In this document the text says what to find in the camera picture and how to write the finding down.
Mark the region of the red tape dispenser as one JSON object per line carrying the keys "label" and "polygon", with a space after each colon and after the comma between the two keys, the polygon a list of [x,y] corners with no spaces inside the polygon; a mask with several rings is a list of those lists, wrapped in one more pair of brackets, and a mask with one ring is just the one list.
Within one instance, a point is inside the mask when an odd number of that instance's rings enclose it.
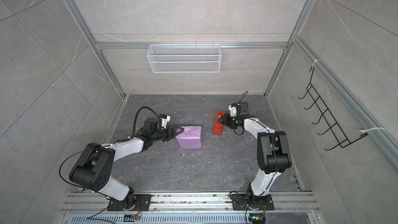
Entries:
{"label": "red tape dispenser", "polygon": [[224,114],[225,112],[217,111],[214,127],[212,130],[213,134],[222,135],[223,131],[222,117]]}

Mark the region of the pink wrapping paper sheet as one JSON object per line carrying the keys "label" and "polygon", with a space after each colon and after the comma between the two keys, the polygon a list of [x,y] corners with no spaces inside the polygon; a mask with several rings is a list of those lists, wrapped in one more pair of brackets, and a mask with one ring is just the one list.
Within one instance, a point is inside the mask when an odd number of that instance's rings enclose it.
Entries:
{"label": "pink wrapping paper sheet", "polygon": [[201,149],[202,128],[200,126],[186,126],[184,131],[176,136],[179,148],[181,149]]}

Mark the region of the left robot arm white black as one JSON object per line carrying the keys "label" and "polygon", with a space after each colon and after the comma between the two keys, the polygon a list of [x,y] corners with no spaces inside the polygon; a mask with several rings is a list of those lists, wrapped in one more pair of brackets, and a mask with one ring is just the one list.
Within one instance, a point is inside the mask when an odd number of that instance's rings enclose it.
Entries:
{"label": "left robot arm white black", "polygon": [[90,143],[81,152],[68,179],[82,188],[127,204],[134,190],[111,176],[115,161],[145,151],[155,141],[168,142],[184,131],[167,118],[148,118],[136,134],[112,144]]}

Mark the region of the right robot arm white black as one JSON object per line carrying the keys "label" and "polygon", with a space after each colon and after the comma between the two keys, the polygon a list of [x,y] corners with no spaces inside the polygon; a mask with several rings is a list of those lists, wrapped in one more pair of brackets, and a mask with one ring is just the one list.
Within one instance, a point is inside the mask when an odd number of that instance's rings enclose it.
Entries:
{"label": "right robot arm white black", "polygon": [[238,102],[229,106],[229,113],[218,112],[215,125],[233,131],[242,128],[257,139],[257,163],[259,170],[248,185],[246,193],[232,192],[230,198],[234,210],[273,210],[270,189],[277,177],[291,168],[292,159],[287,135],[276,131],[251,115],[248,103]]}

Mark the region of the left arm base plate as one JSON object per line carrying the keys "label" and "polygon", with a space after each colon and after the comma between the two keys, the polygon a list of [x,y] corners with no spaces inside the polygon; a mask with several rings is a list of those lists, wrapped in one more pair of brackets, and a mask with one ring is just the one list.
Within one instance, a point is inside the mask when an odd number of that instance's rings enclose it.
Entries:
{"label": "left arm base plate", "polygon": [[138,194],[128,195],[123,201],[111,199],[108,211],[148,211],[151,203],[152,195]]}

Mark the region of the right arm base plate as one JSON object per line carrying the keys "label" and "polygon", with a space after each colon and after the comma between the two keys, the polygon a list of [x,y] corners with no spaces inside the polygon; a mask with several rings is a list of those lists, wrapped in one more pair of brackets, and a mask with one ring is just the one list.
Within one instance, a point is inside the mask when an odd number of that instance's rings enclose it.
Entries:
{"label": "right arm base plate", "polygon": [[229,194],[229,198],[232,201],[234,211],[273,211],[275,209],[271,195],[257,197],[249,196],[247,194],[238,194],[237,192],[233,191]]}

